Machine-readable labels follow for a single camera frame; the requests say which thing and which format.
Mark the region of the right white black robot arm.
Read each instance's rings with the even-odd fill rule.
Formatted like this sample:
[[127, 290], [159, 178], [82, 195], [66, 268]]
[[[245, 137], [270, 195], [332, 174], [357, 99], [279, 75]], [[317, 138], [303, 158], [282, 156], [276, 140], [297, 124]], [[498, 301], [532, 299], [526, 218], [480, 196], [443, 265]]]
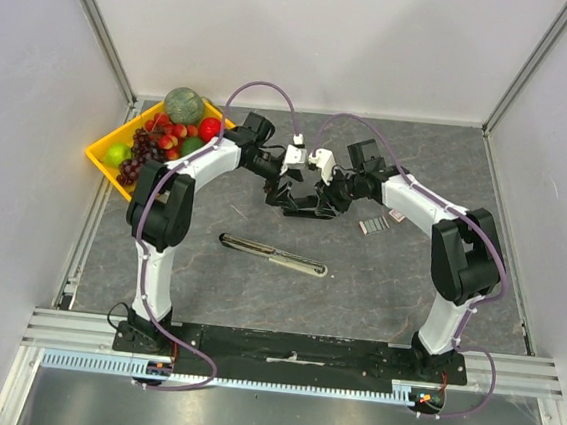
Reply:
[[349, 172], [341, 171], [326, 149], [307, 156], [308, 166], [320, 171], [320, 201], [341, 212], [355, 199], [375, 200], [430, 239], [430, 276], [437, 293], [425, 323], [413, 335], [407, 366], [415, 378], [432, 379], [456, 357], [477, 303], [506, 280], [495, 221], [485, 209], [451, 204], [401, 165], [387, 165], [374, 140], [349, 146], [348, 154]]

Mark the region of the red white staple box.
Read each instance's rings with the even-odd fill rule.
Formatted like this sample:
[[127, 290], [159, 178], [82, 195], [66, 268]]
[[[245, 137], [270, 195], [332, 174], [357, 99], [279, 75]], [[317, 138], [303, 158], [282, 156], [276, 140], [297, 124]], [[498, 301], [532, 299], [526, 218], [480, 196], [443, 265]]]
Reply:
[[396, 209], [391, 209], [389, 211], [389, 216], [396, 221], [398, 224], [400, 224], [404, 219], [406, 219], [406, 216], [403, 215], [402, 213], [400, 213], [398, 210]]

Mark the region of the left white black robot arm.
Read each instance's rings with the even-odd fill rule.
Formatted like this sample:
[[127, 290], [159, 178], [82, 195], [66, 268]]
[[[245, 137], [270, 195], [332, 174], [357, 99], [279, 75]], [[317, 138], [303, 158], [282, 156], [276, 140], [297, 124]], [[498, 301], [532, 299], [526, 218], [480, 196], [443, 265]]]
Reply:
[[300, 167], [306, 162], [303, 135], [295, 133], [276, 156], [266, 147], [274, 131], [269, 120], [252, 112], [242, 125], [222, 129], [175, 165], [144, 164], [126, 215], [138, 253], [137, 289], [127, 319], [116, 330], [118, 339], [134, 339], [138, 350], [151, 354], [181, 342], [168, 328], [170, 280], [175, 251], [191, 226], [196, 193], [241, 167], [262, 177], [272, 189], [288, 174], [301, 180]]

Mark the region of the white black stapler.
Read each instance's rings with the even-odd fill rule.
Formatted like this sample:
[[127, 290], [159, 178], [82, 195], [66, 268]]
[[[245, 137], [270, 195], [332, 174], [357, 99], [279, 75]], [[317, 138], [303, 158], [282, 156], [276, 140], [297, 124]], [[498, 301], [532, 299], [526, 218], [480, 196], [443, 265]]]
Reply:
[[249, 239], [232, 236], [229, 233], [222, 233], [219, 235], [219, 240], [223, 246], [229, 247], [229, 249], [249, 253], [250, 255], [264, 258], [271, 263], [275, 263], [304, 274], [323, 278], [328, 273], [327, 266], [322, 262], [313, 261], [313, 259], [304, 258], [290, 252], [282, 251], [281, 249], [270, 245], [264, 245]]

